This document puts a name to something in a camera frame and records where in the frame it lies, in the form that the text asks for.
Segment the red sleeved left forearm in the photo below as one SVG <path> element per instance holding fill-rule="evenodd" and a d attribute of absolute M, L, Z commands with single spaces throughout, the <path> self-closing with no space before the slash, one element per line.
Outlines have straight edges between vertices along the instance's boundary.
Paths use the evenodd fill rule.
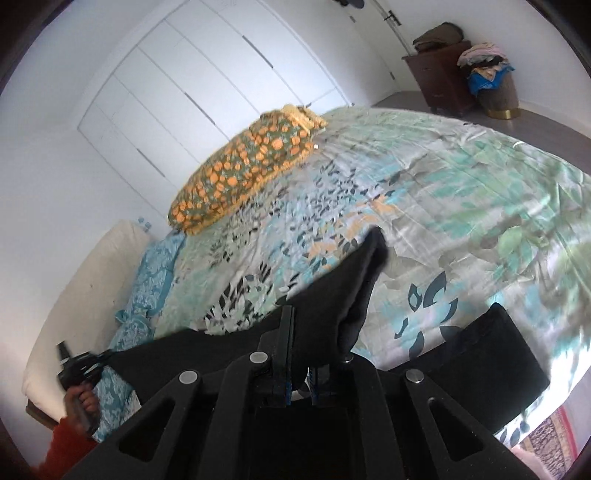
<path fill-rule="evenodd" d="M 63 417 L 53 429 L 45 459 L 33 468 L 33 474 L 36 479 L 62 479 L 97 446 L 92 437 L 75 427 L 73 420 Z"/>

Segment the person's left hand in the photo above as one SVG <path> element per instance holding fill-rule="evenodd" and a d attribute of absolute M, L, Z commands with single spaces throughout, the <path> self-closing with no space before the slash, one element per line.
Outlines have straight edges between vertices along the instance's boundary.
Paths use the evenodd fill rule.
<path fill-rule="evenodd" d="M 64 395 L 66 420 L 79 435 L 90 437 L 100 422 L 99 401 L 91 384 L 68 388 Z"/>

